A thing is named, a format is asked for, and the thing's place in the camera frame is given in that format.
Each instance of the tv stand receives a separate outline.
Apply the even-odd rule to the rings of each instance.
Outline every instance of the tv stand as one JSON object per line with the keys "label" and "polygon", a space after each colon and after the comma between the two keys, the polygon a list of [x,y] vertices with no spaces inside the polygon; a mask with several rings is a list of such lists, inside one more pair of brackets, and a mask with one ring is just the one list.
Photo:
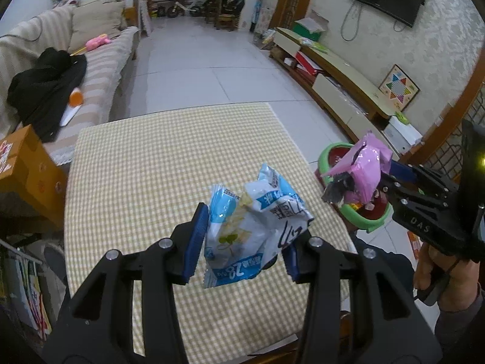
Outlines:
{"label": "tv stand", "polygon": [[[330,113],[354,142],[370,130],[393,151],[392,158],[399,160],[399,153],[381,132],[391,116],[398,111],[396,106],[374,84],[338,55],[330,50],[324,53],[309,46],[300,45],[299,39],[300,35],[293,31],[276,29],[274,39],[276,46],[271,50],[270,57],[274,58],[322,109]],[[339,82],[358,106],[345,100],[342,92],[325,75],[318,74],[312,83],[297,69],[284,63],[286,57],[294,58],[300,51]]]}

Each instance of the yellow gingham tablecloth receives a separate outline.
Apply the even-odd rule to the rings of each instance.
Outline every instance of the yellow gingham tablecloth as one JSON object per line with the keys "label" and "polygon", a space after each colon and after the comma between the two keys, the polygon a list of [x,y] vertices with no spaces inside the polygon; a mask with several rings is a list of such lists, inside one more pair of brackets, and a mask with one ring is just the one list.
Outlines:
{"label": "yellow gingham tablecloth", "polygon": [[[310,231],[346,249],[347,232],[270,106],[247,103],[172,110],[84,129],[76,143],[65,213],[72,294],[109,249],[128,254],[170,236],[209,204],[214,183],[241,193],[266,162],[314,214]],[[174,286],[191,364],[224,362],[299,331],[307,285],[296,285],[281,257],[251,281],[202,288],[202,255],[186,286]],[[143,353],[141,290],[133,297],[133,343]]]}

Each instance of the cabinet drawer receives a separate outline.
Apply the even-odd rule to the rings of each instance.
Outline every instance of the cabinet drawer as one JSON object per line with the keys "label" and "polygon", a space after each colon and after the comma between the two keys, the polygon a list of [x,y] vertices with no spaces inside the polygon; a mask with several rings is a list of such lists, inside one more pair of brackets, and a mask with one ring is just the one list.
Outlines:
{"label": "cabinet drawer", "polygon": [[362,113],[355,112],[355,115],[352,116],[350,121],[347,123],[348,127],[352,132],[360,139],[362,138],[367,131],[372,131],[375,135],[375,137],[382,141],[384,145],[387,145],[389,149],[392,150],[392,159],[398,161],[399,160],[399,155],[397,152],[394,150],[392,145],[389,143],[389,141],[384,137],[384,135],[381,134],[381,132],[376,129],[376,127],[369,122],[367,117],[363,115]]}
{"label": "cabinet drawer", "polygon": [[338,89],[322,74],[318,74],[313,89],[345,124],[355,115],[356,110],[342,98]]}
{"label": "cabinet drawer", "polygon": [[296,53],[300,51],[300,46],[290,40],[289,38],[285,37],[283,34],[276,32],[275,33],[275,44],[278,45],[283,50],[287,51],[293,57],[296,56]]}

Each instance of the human hand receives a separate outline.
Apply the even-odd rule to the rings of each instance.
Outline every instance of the human hand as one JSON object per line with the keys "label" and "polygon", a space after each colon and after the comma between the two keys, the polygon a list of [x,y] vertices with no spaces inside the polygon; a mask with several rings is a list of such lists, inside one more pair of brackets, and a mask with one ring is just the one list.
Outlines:
{"label": "human hand", "polygon": [[[447,271],[455,262],[455,256],[445,256],[429,244],[423,244],[413,284],[425,290],[431,284],[431,271],[435,265]],[[438,300],[440,310],[458,312],[467,309],[477,298],[480,263],[461,260],[450,272],[450,283]]]}

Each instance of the striped sofa cover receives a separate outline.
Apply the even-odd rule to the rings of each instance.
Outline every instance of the striped sofa cover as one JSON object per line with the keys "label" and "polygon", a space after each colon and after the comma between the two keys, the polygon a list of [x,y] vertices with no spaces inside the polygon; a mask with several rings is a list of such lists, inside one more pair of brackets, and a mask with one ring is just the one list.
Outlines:
{"label": "striped sofa cover", "polygon": [[[0,138],[19,124],[15,111],[6,103],[12,78],[31,68],[46,48],[67,50],[72,35],[73,9],[60,7],[45,11],[18,24],[9,36],[0,38]],[[136,27],[128,27],[111,44],[86,53],[87,71],[81,84],[84,104],[59,131],[56,141],[44,144],[57,165],[71,162],[81,129],[108,121],[122,70],[136,49],[137,31]]]}

